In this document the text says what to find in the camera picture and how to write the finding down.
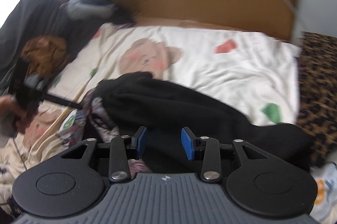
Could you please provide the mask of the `person's left hand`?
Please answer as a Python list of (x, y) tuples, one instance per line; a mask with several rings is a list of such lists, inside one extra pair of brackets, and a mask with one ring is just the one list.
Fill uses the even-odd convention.
[(1, 147), (5, 147), (10, 138), (17, 137), (17, 122), (22, 122), (26, 117), (27, 112), (13, 96), (1, 96)]

